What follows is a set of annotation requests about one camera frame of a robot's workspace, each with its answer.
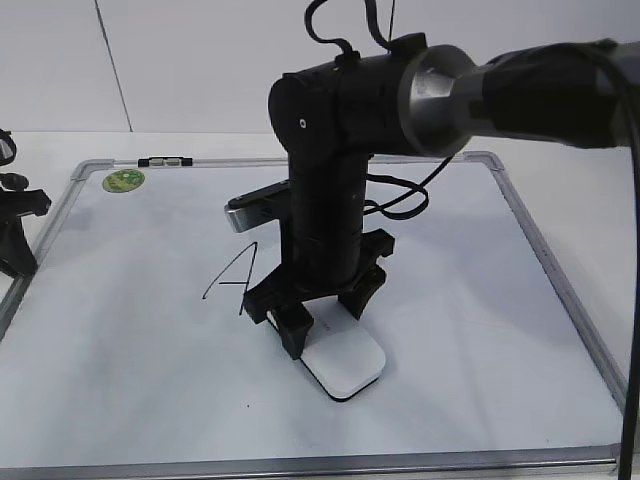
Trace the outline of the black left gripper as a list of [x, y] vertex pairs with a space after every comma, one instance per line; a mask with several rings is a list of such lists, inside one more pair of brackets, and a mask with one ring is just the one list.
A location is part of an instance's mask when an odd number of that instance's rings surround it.
[[[7, 167], [17, 157], [17, 145], [10, 131], [1, 130], [1, 167]], [[1, 217], [44, 216], [51, 199], [42, 189], [29, 189], [26, 176], [1, 172]], [[32, 276], [37, 261], [26, 240], [20, 218], [1, 221], [1, 272], [7, 276]]]

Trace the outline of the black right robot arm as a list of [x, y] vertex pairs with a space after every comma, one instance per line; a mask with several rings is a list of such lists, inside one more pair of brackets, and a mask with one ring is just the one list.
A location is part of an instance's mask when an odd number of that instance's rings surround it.
[[232, 201], [243, 226], [280, 225], [281, 262], [244, 296], [255, 322], [273, 318], [299, 358], [313, 320], [309, 300], [335, 296], [359, 317], [384, 283], [379, 257], [393, 238], [365, 232], [366, 176], [378, 154], [451, 157], [474, 137], [634, 147], [627, 123], [639, 102], [639, 46], [601, 40], [502, 54], [478, 65], [422, 35], [386, 55], [338, 57], [286, 73], [268, 110], [288, 156], [288, 180]]

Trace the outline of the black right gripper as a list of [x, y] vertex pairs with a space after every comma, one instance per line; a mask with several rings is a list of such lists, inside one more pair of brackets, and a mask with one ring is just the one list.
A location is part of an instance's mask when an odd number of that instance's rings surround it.
[[314, 324], [304, 303], [336, 296], [359, 320], [386, 281], [377, 260], [394, 253], [395, 238], [377, 229], [331, 244], [324, 251], [304, 252], [288, 233], [283, 245], [288, 248], [285, 259], [244, 294], [243, 307], [256, 324], [271, 314], [283, 348], [298, 360]]

